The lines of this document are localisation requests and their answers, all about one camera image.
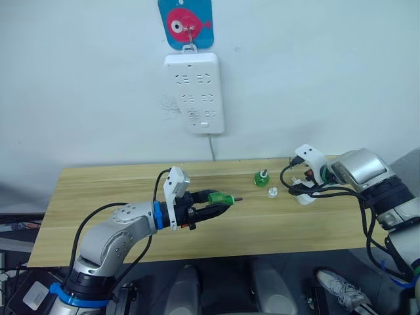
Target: fish sticker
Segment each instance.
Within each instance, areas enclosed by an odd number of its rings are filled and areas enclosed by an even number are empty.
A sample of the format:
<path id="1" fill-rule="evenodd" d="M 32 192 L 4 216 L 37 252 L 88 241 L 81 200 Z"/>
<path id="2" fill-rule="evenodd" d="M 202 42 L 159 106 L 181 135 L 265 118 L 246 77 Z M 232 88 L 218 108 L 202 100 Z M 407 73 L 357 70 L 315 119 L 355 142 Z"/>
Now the fish sticker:
<path id="1" fill-rule="evenodd" d="M 182 51 L 190 43 L 197 49 L 210 48 L 215 37 L 211 0 L 157 0 L 168 44 Z"/>
<path id="2" fill-rule="evenodd" d="M 181 43 L 189 43 L 190 38 L 188 29 L 191 31 L 192 39 L 195 39 L 200 34 L 203 28 L 211 28 L 211 21 L 203 23 L 190 10 L 184 8 L 173 9 L 166 20 L 166 26 L 176 41 Z"/>

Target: black cable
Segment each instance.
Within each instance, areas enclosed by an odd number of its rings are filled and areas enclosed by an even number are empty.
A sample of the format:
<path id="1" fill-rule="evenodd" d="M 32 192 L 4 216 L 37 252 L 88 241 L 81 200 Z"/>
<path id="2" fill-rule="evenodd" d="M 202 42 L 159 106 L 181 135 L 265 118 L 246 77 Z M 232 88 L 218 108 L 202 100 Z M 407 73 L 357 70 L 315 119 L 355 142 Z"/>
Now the black cable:
<path id="1" fill-rule="evenodd" d="M 368 237 L 368 227 L 367 227 L 367 222 L 366 222 L 366 212 L 365 209 L 363 208 L 362 203 L 359 201 L 359 206 L 360 206 L 360 214 L 362 216 L 362 229 L 363 229 L 363 233 L 365 234 L 365 237 Z M 373 245 L 375 245 L 376 247 L 378 247 L 381 251 L 387 253 L 388 255 L 390 255 L 388 249 L 384 246 L 382 246 L 381 244 L 379 244 L 377 241 L 375 241 L 372 237 L 371 237 L 371 242 Z"/>
<path id="2" fill-rule="evenodd" d="M 42 270 L 51 270 L 51 271 L 57 271 L 58 269 L 60 269 L 60 267 L 27 267 L 27 266 L 21 266 L 18 268 L 0 268 L 0 271 L 4 271 L 4 272 L 0 272 L 0 274 L 5 274 L 8 278 L 10 278 L 10 276 L 8 274 L 6 274 L 7 271 L 16 271 L 16 270 L 34 270 L 34 269 L 42 269 Z"/>
<path id="3" fill-rule="evenodd" d="M 157 194 L 157 192 L 158 192 L 158 185 L 159 185 L 159 181 L 160 181 L 160 178 L 162 177 L 162 175 L 163 174 L 165 174 L 165 173 L 169 173 L 171 171 L 171 169 L 164 169 L 162 172 L 160 172 L 159 173 L 159 175 L 157 176 L 157 179 L 156 179 L 156 181 L 155 181 L 155 188 L 154 188 L 154 191 L 153 191 L 153 201 L 156 201 L 156 194 Z"/>
<path id="4" fill-rule="evenodd" d="M 83 227 L 86 225 L 87 221 L 89 221 L 94 215 L 101 212 L 102 210 L 105 210 L 105 209 L 110 208 L 110 207 L 115 207 L 115 206 L 118 206 L 118 205 L 127 205 L 127 202 L 114 202 L 114 203 L 109 203 L 108 205 L 103 205 L 102 207 L 99 207 L 98 209 L 93 211 L 90 215 L 88 215 L 85 218 L 85 220 L 83 220 L 83 222 L 79 225 L 79 228 L 77 229 L 76 235 L 74 236 L 73 247 L 72 247 L 72 255 L 70 257 L 70 265 L 69 265 L 68 273 L 67 273 L 67 276 L 64 278 L 62 287 L 64 287 L 66 285 L 66 283 L 68 281 L 68 278 L 70 277 L 70 274 L 72 273 L 73 266 L 74 266 L 74 261 L 75 261 L 75 258 L 76 258 L 77 244 L 79 243 L 79 238 L 80 238 L 81 231 L 82 231 Z"/>
<path id="5" fill-rule="evenodd" d="M 327 186 L 329 184 L 329 182 L 325 182 L 325 183 L 323 183 L 323 184 L 321 184 L 321 185 L 319 185 L 319 186 L 317 186 L 317 188 L 319 189 L 319 188 L 323 188 L 324 186 Z"/>
<path id="6" fill-rule="evenodd" d="M 152 244 L 152 235 L 149 236 L 149 239 L 147 241 L 146 247 L 143 249 L 142 253 L 140 254 L 140 256 L 138 256 L 125 270 L 124 272 L 117 278 L 117 280 L 114 282 L 113 286 L 111 287 L 110 292 L 112 292 L 118 285 L 119 282 L 121 282 L 121 280 L 131 271 L 131 269 L 133 269 L 133 267 L 141 260 L 141 258 L 143 258 L 143 256 L 145 256 L 145 254 L 147 253 L 147 251 L 150 248 L 150 245 Z"/>
<path id="7" fill-rule="evenodd" d="M 0 215 L 0 224 L 10 222 L 34 221 L 43 219 L 44 215 Z"/>
<path id="8" fill-rule="evenodd" d="M 12 296 L 16 293 L 16 290 L 18 289 L 19 272 L 20 272 L 20 269 L 18 268 L 18 270 L 16 271 L 16 282 L 14 283 L 14 289 L 13 289 Z"/>
<path id="9" fill-rule="evenodd" d="M 373 209 L 371 209 L 371 220 L 370 220 L 370 225 L 369 225 L 369 230 L 367 231 L 367 237 L 366 237 L 366 251 L 367 251 L 367 255 L 369 256 L 369 259 L 371 260 L 371 262 L 378 268 L 382 269 L 382 266 L 379 262 L 377 262 L 377 260 L 375 259 L 375 257 L 373 257 L 372 255 L 372 250 L 371 250 L 371 239 L 372 239 L 372 234 L 373 234 L 373 229 L 375 228 L 375 223 L 376 223 L 376 218 L 375 218 L 375 212 L 373 211 Z M 404 275 L 395 272 L 391 269 L 385 268 L 385 272 L 396 277 L 399 278 L 401 280 L 404 280 L 406 282 L 411 282 L 411 279 L 408 279 L 407 277 L 405 277 Z"/>
<path id="10" fill-rule="evenodd" d="M 288 189 L 290 189 L 294 192 L 300 192 L 300 193 L 303 193 L 303 194 L 308 194 L 312 198 L 354 196 L 354 197 L 357 197 L 358 199 L 365 200 L 365 197 L 356 193 L 353 189 L 347 188 L 347 187 L 327 187 L 327 188 L 317 187 L 317 188 L 308 188 L 308 189 L 300 189 L 300 188 L 293 187 L 293 186 L 289 185 L 288 183 L 286 183 L 286 181 L 283 178 L 284 172 L 286 172 L 288 169 L 292 168 L 292 166 L 293 165 L 288 165 L 288 166 L 286 166 L 285 168 L 282 169 L 282 171 L 280 172 L 280 182 L 282 182 L 282 184 L 284 186 L 286 186 Z M 343 190 L 343 191 L 345 191 L 345 193 L 344 192 L 337 192 L 337 193 L 333 193 L 333 194 L 313 195 L 313 193 L 315 193 L 315 192 L 328 192 L 330 190 Z"/>
<path id="11" fill-rule="evenodd" d="M 159 175 L 156 178 L 155 181 L 155 187 L 154 187 L 154 191 L 153 191 L 153 201 L 156 201 L 156 194 L 158 193 L 158 186 L 159 186 L 159 181 L 160 178 L 162 177 L 163 174 L 165 173 L 169 173 L 171 171 L 171 169 L 164 169 L 162 172 L 159 173 Z M 110 290 L 110 294 L 112 293 L 112 291 L 117 287 L 118 283 L 121 282 L 121 280 L 131 271 L 131 269 L 134 268 L 134 266 L 141 260 L 141 258 L 143 258 L 143 256 L 145 256 L 145 254 L 147 253 L 147 251 L 150 248 L 150 245 L 152 244 L 152 235 L 149 236 L 149 239 L 147 241 L 146 247 L 144 248 L 143 252 L 140 254 L 140 256 L 138 256 L 125 270 L 124 272 L 117 278 L 117 280 L 114 282 L 113 286 L 111 287 Z"/>

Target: wooden tabletop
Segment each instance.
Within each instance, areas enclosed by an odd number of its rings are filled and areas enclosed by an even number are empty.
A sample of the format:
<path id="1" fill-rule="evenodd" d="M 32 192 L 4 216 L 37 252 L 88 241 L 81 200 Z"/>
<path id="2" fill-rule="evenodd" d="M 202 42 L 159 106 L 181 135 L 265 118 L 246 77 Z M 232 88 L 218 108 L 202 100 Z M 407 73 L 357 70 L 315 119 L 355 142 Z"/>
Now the wooden tabletop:
<path id="1" fill-rule="evenodd" d="M 189 191 L 220 190 L 243 197 L 243 201 L 217 218 L 197 223 L 196 230 L 159 231 L 144 261 L 364 247 L 366 241 L 356 198 L 326 198 L 300 205 L 279 184 L 280 170 L 288 162 L 288 159 L 258 159 L 64 169 L 45 213 L 29 266 L 68 266 L 74 234 L 89 213 L 111 202 L 151 200 L 158 173 L 173 165 L 190 175 Z M 253 183 L 253 175 L 264 168 L 268 169 L 270 182 L 259 188 Z M 292 176 L 303 179 L 304 169 L 294 167 L 286 172 L 285 179 Z M 162 185 L 158 200 L 163 200 Z M 273 186 L 279 188 L 279 194 L 270 199 L 267 190 Z M 106 220 L 113 210 L 104 210 L 93 217 L 83 233 Z M 374 233 L 379 241 L 385 235 L 379 228 Z M 133 261 L 145 243 L 142 240 L 136 244 L 125 262 Z"/>

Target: white shoe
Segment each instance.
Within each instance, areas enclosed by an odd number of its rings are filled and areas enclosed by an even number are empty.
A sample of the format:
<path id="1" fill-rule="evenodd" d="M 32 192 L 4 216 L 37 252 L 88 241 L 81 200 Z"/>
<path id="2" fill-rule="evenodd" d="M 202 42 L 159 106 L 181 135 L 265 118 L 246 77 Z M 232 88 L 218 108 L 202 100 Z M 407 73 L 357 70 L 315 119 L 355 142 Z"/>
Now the white shoe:
<path id="1" fill-rule="evenodd" d="M 339 303 L 350 312 L 362 303 L 371 304 L 365 293 L 357 290 L 354 285 L 330 270 L 317 271 L 316 278 L 324 289 L 338 297 Z"/>

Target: small green bottle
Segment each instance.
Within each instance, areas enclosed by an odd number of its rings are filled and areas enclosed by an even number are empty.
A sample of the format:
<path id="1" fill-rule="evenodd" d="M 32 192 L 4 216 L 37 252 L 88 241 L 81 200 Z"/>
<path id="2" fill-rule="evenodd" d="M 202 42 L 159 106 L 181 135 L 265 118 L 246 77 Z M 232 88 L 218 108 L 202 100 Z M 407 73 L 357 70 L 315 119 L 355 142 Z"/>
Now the small green bottle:
<path id="1" fill-rule="evenodd" d="M 270 177 L 268 176 L 267 169 L 265 169 L 264 171 L 255 173 L 254 184 L 256 184 L 258 187 L 264 187 L 265 185 L 267 185 L 269 180 L 270 180 Z"/>
<path id="2" fill-rule="evenodd" d="M 222 192 L 212 192 L 208 196 L 209 203 L 214 205 L 215 203 L 225 203 L 227 205 L 233 205 L 235 198 L 231 195 L 225 195 Z"/>

